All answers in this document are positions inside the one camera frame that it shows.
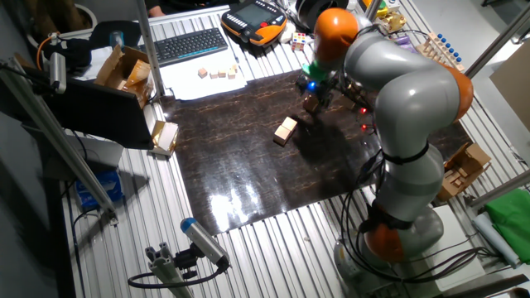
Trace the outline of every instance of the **white paper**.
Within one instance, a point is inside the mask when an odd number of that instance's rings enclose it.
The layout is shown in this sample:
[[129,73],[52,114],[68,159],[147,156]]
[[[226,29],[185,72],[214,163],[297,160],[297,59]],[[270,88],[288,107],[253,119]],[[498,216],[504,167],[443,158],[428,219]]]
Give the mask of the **white paper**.
[[[231,50],[223,50],[214,54],[205,55],[192,60],[179,62],[161,68],[162,81],[166,88],[171,88],[176,99],[199,99],[212,94],[241,89],[247,81],[238,69],[235,79],[229,79],[229,69],[236,65],[234,54]],[[201,79],[199,69],[208,70],[208,75]],[[226,77],[211,79],[211,72],[226,70]]]
[[90,62],[90,66],[82,72],[77,77],[74,77],[74,79],[79,80],[89,80],[89,79],[95,79],[96,76],[98,76],[99,70],[101,70],[101,67],[107,60],[107,58],[110,56],[110,54],[113,53],[113,48],[111,46],[107,46],[101,49],[92,50],[92,61]]

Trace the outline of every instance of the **blue led light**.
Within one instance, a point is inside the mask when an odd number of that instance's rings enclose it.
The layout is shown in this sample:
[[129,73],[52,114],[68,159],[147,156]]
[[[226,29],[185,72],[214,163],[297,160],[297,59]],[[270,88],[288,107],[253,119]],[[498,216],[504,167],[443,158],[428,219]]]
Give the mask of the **blue led light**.
[[307,89],[309,91],[315,91],[315,88],[316,88],[316,82],[310,82],[308,85],[307,85]]

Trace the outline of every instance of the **slotted aluminum surface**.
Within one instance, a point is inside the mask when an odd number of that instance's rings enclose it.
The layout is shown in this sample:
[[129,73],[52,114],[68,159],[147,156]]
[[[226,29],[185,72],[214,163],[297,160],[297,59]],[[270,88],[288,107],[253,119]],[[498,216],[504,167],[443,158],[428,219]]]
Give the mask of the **slotted aluminum surface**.
[[[217,7],[157,19],[152,22],[154,39],[219,27],[219,16],[227,9]],[[412,2],[402,0],[400,12],[408,20],[405,29],[430,31]],[[70,35],[88,36],[89,31]],[[247,80],[299,70],[302,64],[312,60],[309,46],[304,52],[293,52],[289,45],[276,44],[267,54],[262,49],[248,53],[228,40]],[[419,43],[424,39],[418,36],[414,41]],[[154,104],[152,107],[156,118],[164,119],[160,106]],[[478,197],[525,170],[515,161],[508,139],[479,99],[473,102],[461,122],[471,139],[492,157],[492,166],[466,193]],[[181,220],[191,217],[192,213],[178,160],[174,156],[155,156],[146,151],[126,149],[118,170],[125,193],[125,199],[116,203],[119,224],[112,226],[94,216],[82,218],[77,223],[74,232],[79,243],[80,267],[75,256],[73,231],[67,229],[76,294],[78,297],[84,294],[86,297],[171,297],[168,290],[129,287],[127,279],[149,272],[144,248],[167,242],[171,250],[177,252],[190,245],[180,230]],[[358,226],[367,216],[364,202],[373,195],[365,188],[356,191],[354,197],[356,204],[352,205],[350,216]],[[462,195],[451,199],[449,204],[465,232],[474,233],[470,220],[475,214],[465,207]],[[65,197],[63,205],[69,226],[81,211],[76,199]],[[343,281],[333,263],[333,246],[340,235],[340,209],[340,198],[335,197],[215,236],[229,253],[232,268],[213,281],[192,286],[195,297],[344,296]],[[472,243],[487,245],[480,237],[474,237]],[[483,260],[483,265],[494,262]],[[199,260],[199,277],[208,276],[214,270],[207,260]],[[144,282],[155,280],[147,278]]]

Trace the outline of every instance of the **metal pole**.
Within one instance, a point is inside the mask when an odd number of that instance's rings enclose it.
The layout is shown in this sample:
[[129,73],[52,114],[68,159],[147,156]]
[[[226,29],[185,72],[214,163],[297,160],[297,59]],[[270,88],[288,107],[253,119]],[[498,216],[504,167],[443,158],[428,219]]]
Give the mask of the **metal pole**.
[[519,28],[524,25],[527,19],[530,17],[530,4],[528,4],[516,17],[513,21],[504,29],[502,33],[497,36],[494,42],[489,45],[489,47],[480,55],[479,59],[473,63],[472,66],[467,69],[465,75],[468,78],[473,79],[473,77],[479,73],[480,70],[488,63],[491,58],[497,54],[497,52],[506,44],[506,42],[515,34]]
[[497,187],[494,190],[491,190],[486,195],[483,195],[479,197],[478,199],[474,199],[470,203],[470,207],[476,207],[480,208],[484,206],[485,204],[491,202],[494,199],[497,199],[501,195],[505,195],[508,192],[515,190],[519,186],[523,186],[530,183],[530,170],[525,171],[521,175],[518,175],[517,177],[511,179],[510,181],[504,183],[503,185]]
[[151,28],[149,27],[149,16],[147,15],[145,0],[136,0],[138,23],[140,23],[140,31],[142,32],[143,43],[146,46],[147,57],[151,65],[151,71],[157,92],[159,96],[165,95],[164,84],[162,83],[162,76],[160,75],[160,66],[158,65],[157,50],[152,41]]
[[[24,72],[22,67],[14,60],[10,61],[10,66],[15,70]],[[114,211],[116,210],[113,202],[80,154],[70,145],[59,122],[57,122],[57,119],[42,97],[34,95],[26,79],[11,71],[0,70],[0,79],[4,81],[5,85],[15,95],[18,102],[42,130],[46,138],[66,161],[77,178],[83,182],[99,206],[110,213],[111,218],[113,218]]]
[[372,0],[368,9],[366,9],[366,17],[373,22],[375,15],[378,13],[379,6],[383,0]]

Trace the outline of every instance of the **metal bracket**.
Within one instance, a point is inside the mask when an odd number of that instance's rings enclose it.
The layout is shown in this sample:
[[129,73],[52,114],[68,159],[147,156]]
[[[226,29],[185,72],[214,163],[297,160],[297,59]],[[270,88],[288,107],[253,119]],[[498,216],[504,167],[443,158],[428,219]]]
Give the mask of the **metal bracket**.
[[112,224],[114,227],[119,224],[118,216],[115,212],[107,212],[108,223]]

